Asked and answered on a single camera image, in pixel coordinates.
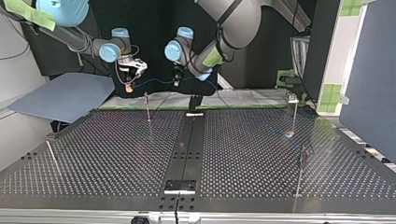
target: white panel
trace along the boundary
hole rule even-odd
[[[23,114],[0,119],[0,171],[44,142],[50,121]]]
[[[0,59],[20,54],[27,42],[0,15]],[[22,56],[0,60],[0,110],[45,84],[29,50]],[[0,115],[0,170],[44,142],[50,121],[6,112]]]
[[[0,59],[25,50],[26,41],[4,16],[0,16],[0,31]],[[29,50],[18,58],[0,60],[0,105],[4,106],[2,102],[23,96],[43,84],[45,79],[40,75],[32,51]]]
[[[338,17],[329,53],[329,60],[323,76],[318,105],[320,105],[321,91],[326,84],[342,85],[342,93],[345,93],[351,66],[359,43],[366,9],[367,6],[364,6],[359,16]],[[338,104],[334,113],[318,113],[321,116],[340,116],[341,108],[342,104]]]

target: black metal bracket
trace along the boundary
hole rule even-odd
[[[195,180],[168,180],[165,185],[165,194],[195,194]]]

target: metal plate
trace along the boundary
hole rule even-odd
[[[158,209],[184,113],[151,116],[148,122],[143,111],[94,113],[51,142],[57,160],[42,146],[4,171],[0,197],[33,208]],[[20,206],[6,201],[0,206]]]
[[[288,137],[291,129],[288,109],[207,111],[204,136],[194,136],[203,139],[202,171],[187,165],[184,176],[199,180],[188,206],[199,212],[396,214],[390,169],[307,111],[299,110]],[[295,200],[303,147],[312,155]]]

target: white wall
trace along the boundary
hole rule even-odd
[[[27,42],[0,16],[0,59],[23,52]],[[30,50],[18,58],[0,60],[0,110],[45,84]],[[0,170],[43,142],[49,120],[0,113]]]

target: perforated metal table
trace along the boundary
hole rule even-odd
[[[292,137],[288,109],[151,116],[92,112],[16,161],[0,173],[0,222],[21,209],[396,215],[396,174],[308,110]],[[195,194],[165,195],[168,180],[194,180]]]

